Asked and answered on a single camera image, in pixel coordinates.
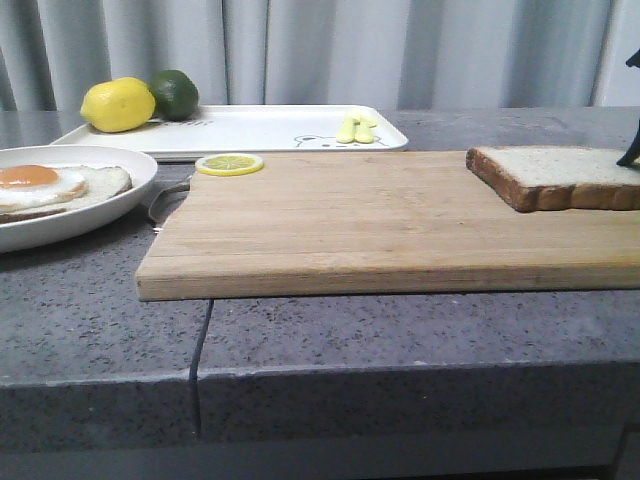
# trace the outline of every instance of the white tray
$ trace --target white tray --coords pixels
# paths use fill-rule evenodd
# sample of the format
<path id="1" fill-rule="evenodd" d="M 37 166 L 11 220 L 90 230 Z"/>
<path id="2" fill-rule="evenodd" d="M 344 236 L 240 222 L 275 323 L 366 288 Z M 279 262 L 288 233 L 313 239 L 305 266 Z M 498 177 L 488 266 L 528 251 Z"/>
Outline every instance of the white tray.
<path id="1" fill-rule="evenodd" d="M 370 144 L 336 142 L 344 116 L 360 111 L 373 118 Z M 135 130 L 102 133 L 83 125 L 54 145 L 97 145 L 147 153 L 158 162 L 194 161 L 215 152 L 397 150 L 407 138 L 375 109 L 359 105 L 201 106 L 185 122 L 152 120 Z"/>

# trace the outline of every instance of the granite countertop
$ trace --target granite countertop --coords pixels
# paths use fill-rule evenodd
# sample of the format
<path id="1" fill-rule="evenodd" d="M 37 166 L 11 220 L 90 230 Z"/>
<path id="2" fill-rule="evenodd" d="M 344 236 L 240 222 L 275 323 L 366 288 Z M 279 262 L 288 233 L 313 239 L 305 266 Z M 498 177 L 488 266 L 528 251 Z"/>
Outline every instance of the granite countertop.
<path id="1" fill-rule="evenodd" d="M 382 113 L 410 150 L 625 149 L 640 108 Z M 1 113 L 0 148 L 80 123 Z M 209 320 L 137 300 L 152 241 L 139 206 L 0 255 L 0 452 L 566 427 L 604 439 L 576 461 L 606 461 L 640 419 L 638 290 L 216 300 Z"/>

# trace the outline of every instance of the kitchen counter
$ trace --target kitchen counter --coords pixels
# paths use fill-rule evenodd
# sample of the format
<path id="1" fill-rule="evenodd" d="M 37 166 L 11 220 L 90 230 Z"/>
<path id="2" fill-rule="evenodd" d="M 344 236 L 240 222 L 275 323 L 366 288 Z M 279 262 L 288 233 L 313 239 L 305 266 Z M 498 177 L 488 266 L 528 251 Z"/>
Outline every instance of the kitchen counter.
<path id="1" fill-rule="evenodd" d="M 410 150 L 626 149 L 640 108 L 383 114 Z M 0 148 L 81 122 L 0 113 Z M 155 188 L 192 169 L 161 164 Z M 89 459 L 83 474 L 111 478 L 93 458 L 152 458 L 155 478 L 171 478 L 161 458 L 192 478 L 221 464 L 364 478 L 640 463 L 638 290 L 216 300 L 209 318 L 206 300 L 137 300 L 153 236 L 141 205 L 0 254 L 0 477 Z"/>

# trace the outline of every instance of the green lime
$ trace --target green lime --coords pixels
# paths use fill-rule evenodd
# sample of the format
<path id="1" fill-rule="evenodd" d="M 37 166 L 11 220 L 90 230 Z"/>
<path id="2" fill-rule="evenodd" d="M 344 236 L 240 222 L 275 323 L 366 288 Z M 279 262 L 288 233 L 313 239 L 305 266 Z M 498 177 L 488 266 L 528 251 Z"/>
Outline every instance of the green lime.
<path id="1" fill-rule="evenodd" d="M 180 70 L 162 70 L 149 82 L 156 99 L 156 115 L 164 120 L 186 120 L 198 108 L 198 89 Z"/>

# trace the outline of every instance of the bread slice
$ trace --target bread slice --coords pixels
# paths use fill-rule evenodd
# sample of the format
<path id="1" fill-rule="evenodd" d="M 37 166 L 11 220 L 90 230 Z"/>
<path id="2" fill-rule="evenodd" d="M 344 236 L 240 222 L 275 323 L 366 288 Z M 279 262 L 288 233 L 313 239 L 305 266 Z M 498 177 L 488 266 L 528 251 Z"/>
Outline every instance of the bread slice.
<path id="1" fill-rule="evenodd" d="M 121 167 L 91 168 L 80 166 L 65 168 L 72 168 L 84 176 L 87 188 L 83 196 L 76 197 L 68 202 L 2 213 L 0 214 L 0 224 L 46 217 L 88 207 L 124 193 L 131 188 L 131 177 Z"/>
<path id="2" fill-rule="evenodd" d="M 467 168 L 518 212 L 640 210 L 640 165 L 624 152 L 589 147 L 475 147 Z"/>

